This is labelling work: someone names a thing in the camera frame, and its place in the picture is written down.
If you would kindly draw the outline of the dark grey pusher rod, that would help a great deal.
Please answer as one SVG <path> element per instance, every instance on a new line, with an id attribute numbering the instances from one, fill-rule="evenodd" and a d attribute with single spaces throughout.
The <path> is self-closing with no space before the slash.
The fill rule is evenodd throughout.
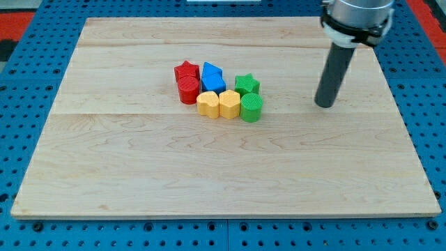
<path id="1" fill-rule="evenodd" d="M 355 48 L 345 48 L 332 43 L 326 59 L 314 102 L 322 108 L 332 107 L 350 65 Z"/>

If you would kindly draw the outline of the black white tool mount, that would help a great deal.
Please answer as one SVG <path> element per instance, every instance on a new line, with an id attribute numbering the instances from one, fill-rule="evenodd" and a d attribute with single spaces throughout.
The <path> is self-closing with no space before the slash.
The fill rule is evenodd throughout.
<path id="1" fill-rule="evenodd" d="M 324 32 L 340 47 L 359 44 L 375 47 L 392 26 L 392 2 L 323 2 L 320 18 Z"/>

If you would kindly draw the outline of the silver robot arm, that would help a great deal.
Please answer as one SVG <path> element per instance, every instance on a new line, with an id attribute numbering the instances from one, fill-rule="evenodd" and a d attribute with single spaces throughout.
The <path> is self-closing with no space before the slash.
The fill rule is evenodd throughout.
<path id="1" fill-rule="evenodd" d="M 392 26 L 393 0 L 327 0 L 321 2 L 320 23 L 332 43 L 314 102 L 334 105 L 358 45 L 377 46 Z"/>

